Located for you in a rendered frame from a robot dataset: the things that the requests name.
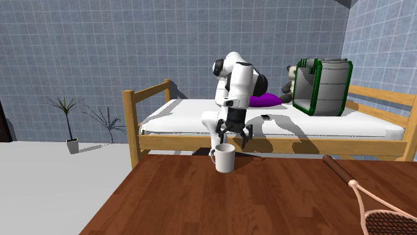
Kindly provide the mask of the white mug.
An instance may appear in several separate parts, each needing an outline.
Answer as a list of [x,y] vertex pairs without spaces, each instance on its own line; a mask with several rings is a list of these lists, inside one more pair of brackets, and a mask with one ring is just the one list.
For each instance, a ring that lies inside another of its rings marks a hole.
[[218,144],[210,151],[209,156],[216,171],[231,173],[235,169],[235,147],[231,144]]

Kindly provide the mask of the purple pillow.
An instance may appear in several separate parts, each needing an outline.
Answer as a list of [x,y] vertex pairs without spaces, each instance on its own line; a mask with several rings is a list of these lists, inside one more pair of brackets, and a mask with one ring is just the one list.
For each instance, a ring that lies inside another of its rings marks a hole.
[[261,96],[251,96],[249,102],[250,107],[272,107],[281,104],[282,99],[272,93],[264,93]]

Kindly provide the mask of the wooden bed with white mattress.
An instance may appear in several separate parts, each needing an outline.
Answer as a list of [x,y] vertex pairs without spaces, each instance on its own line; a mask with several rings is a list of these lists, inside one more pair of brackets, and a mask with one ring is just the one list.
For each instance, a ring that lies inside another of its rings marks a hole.
[[[170,81],[123,91],[130,161],[136,166],[151,150],[197,151],[211,147],[201,122],[205,111],[219,111],[212,99],[171,99]],[[411,106],[408,117],[348,100],[341,116],[314,117],[291,107],[252,108],[247,122],[254,137],[242,149],[239,134],[227,133],[238,152],[288,156],[375,156],[379,160],[411,162],[417,153],[417,94],[353,85],[350,92]],[[269,115],[264,120],[261,115]]]

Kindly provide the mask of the grey and white teddy bear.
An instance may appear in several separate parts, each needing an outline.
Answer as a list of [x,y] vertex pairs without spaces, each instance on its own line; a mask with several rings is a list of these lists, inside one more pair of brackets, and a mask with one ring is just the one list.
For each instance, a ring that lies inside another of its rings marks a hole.
[[282,103],[290,103],[293,99],[296,69],[296,66],[287,66],[289,81],[281,88],[281,91],[283,92],[283,95],[280,96]]

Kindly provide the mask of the potted plant in white pot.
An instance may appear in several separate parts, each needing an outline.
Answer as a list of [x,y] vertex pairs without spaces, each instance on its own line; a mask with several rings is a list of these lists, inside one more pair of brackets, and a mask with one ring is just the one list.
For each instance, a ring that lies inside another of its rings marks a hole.
[[70,120],[69,120],[69,113],[73,109],[77,109],[82,106],[88,107],[88,105],[81,103],[81,101],[83,101],[84,98],[79,99],[79,100],[71,99],[70,101],[67,101],[66,98],[60,99],[59,97],[56,97],[56,99],[52,99],[50,97],[47,97],[47,100],[48,100],[48,103],[47,103],[48,105],[52,105],[53,107],[60,109],[64,113],[68,132],[69,132],[69,139],[67,139],[65,142],[66,142],[69,153],[77,154],[79,152],[79,142],[78,142],[78,139],[75,138],[72,134],[72,128],[70,126]]

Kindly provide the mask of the grey box with green frame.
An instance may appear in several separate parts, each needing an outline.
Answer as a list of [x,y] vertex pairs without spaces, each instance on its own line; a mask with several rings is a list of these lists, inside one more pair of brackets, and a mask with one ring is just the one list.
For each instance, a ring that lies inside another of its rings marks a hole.
[[352,71],[347,59],[301,59],[295,71],[293,107],[309,116],[340,116]]

